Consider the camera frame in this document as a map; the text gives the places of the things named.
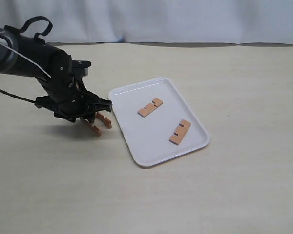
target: white curtain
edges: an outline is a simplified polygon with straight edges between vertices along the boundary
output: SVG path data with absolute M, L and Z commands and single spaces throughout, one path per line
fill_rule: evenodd
M 54 42 L 293 44 L 293 0 L 0 0 L 0 27 L 40 15 Z

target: black cable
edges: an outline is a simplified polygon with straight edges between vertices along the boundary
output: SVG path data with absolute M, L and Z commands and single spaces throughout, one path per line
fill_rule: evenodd
M 22 101 L 27 101 L 27 102 L 34 103 L 34 104 L 36 103 L 36 102 L 33 101 L 33 100 L 26 99 L 26 98 L 24 98 L 24 97 L 19 97 L 19 96 L 17 96 L 17 95 L 14 95 L 14 94 L 8 93 L 8 92 L 6 92 L 6 91 L 4 91 L 4 90 L 2 90 L 2 89 L 0 89 L 0 93 L 3 93 L 3 94 L 8 95 L 8 96 L 10 96 L 10 97 L 12 97 L 12 98 L 16 98 L 16 99 L 19 99 L 19 100 L 22 100 Z

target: cable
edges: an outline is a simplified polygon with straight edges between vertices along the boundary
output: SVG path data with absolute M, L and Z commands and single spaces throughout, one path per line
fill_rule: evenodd
M 20 97 L 20 96 L 17 96 L 17 95 L 14 95 L 14 94 L 8 93 L 8 92 L 6 92 L 6 91 L 4 91 L 4 90 L 2 90 L 2 89 L 0 89 L 0 93 L 3 93 L 3 94 L 5 94 L 5 95 L 8 95 L 8 96 L 10 96 L 10 97 L 13 97 L 13 98 L 16 98 L 16 99 L 19 99 L 19 100 L 22 100 L 22 101 L 27 101 L 27 102 L 34 103 L 34 104 L 36 103 L 36 102 L 33 101 L 33 100 L 26 99 L 26 98 L 24 98 L 24 97 Z
M 13 51 L 14 53 L 16 53 L 17 55 L 23 57 L 24 59 L 26 59 L 27 61 L 31 62 L 32 64 L 36 65 L 40 70 L 42 70 L 48 77 L 52 78 L 42 67 L 40 67 L 38 64 L 36 64 L 34 61 L 30 60 L 28 57 L 22 55 L 21 53 L 17 52 L 16 50 L 10 48 L 9 46 L 6 46 L 5 44 L 0 42 L 0 45 L 2 45 L 3 47 L 7 48 L 8 50 Z

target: black strap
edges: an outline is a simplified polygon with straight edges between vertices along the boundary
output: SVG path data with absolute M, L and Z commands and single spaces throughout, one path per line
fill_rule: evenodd
M 21 34 L 21 33 L 24 33 L 26 32 L 26 30 L 29 28 L 29 26 L 35 22 L 38 22 L 38 21 L 47 21 L 49 22 L 48 24 L 48 27 L 42 32 L 42 33 L 35 33 L 35 40 L 40 40 L 40 41 L 44 41 L 42 39 L 39 38 L 40 35 L 42 36 L 47 36 L 52 28 L 53 28 L 53 24 L 51 23 L 51 21 L 44 17 L 44 16 L 36 16 L 36 17 L 33 17 L 33 18 L 30 18 L 28 21 L 25 22 L 24 26 L 21 28 L 21 29 L 17 29 L 17 28 L 14 28 L 14 27 L 11 27 L 11 26 L 5 26 L 4 29 L 7 29 L 9 31 L 12 31 L 13 33 L 16 33 L 16 34 Z

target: beige table surface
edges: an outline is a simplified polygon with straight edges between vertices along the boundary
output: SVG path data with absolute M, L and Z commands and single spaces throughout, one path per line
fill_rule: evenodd
M 0 234 L 293 234 L 293 47 L 61 46 L 88 90 L 168 77 L 211 135 L 151 169 L 112 113 L 100 138 L 0 94 Z M 0 87 L 45 95 L 32 78 Z

